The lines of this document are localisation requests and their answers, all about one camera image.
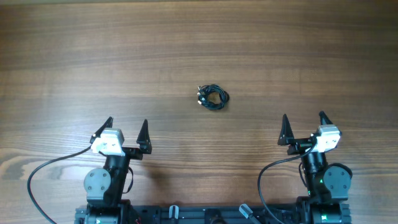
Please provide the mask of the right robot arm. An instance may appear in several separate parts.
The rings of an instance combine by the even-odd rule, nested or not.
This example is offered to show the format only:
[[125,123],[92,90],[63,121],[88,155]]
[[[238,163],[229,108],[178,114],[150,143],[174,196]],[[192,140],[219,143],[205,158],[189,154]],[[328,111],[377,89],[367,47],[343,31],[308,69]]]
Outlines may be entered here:
[[350,223],[348,200],[353,173],[341,163],[328,163],[326,154],[337,148],[342,132],[325,112],[319,112],[320,125],[307,138],[295,138],[287,115],[277,144],[287,146],[287,154],[301,160],[300,176],[308,195],[298,197],[291,223]]

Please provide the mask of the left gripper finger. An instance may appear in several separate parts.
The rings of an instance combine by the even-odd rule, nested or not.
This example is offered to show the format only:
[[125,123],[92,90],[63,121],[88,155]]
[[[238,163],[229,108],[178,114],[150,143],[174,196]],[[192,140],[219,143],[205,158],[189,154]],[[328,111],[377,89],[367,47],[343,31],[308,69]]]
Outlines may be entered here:
[[109,117],[104,124],[95,132],[90,138],[90,143],[93,144],[96,138],[99,138],[101,133],[106,129],[106,128],[112,128],[113,127],[113,117]]
[[149,123],[148,120],[144,120],[136,143],[139,145],[139,150],[143,154],[152,154],[152,143],[149,136]]

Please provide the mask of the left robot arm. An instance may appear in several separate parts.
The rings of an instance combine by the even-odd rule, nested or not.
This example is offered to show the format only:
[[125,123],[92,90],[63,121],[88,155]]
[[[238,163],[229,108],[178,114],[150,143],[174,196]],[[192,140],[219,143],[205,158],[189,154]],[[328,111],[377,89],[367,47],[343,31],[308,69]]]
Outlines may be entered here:
[[123,146],[123,132],[113,128],[113,118],[91,136],[90,149],[105,156],[102,168],[95,168],[85,176],[87,206],[76,209],[75,223],[122,224],[141,223],[141,217],[128,199],[122,199],[128,173],[132,174],[130,160],[142,160],[144,154],[152,153],[149,124],[144,120],[136,143],[138,147]]

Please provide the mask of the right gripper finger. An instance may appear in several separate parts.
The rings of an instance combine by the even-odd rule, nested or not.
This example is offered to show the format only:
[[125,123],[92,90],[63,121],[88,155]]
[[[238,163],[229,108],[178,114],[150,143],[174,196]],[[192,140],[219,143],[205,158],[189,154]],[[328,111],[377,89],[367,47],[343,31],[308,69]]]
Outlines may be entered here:
[[321,125],[332,125],[333,124],[324,111],[319,112],[318,115],[320,117]]
[[286,114],[282,117],[282,126],[277,144],[280,146],[291,145],[295,141],[294,134]]

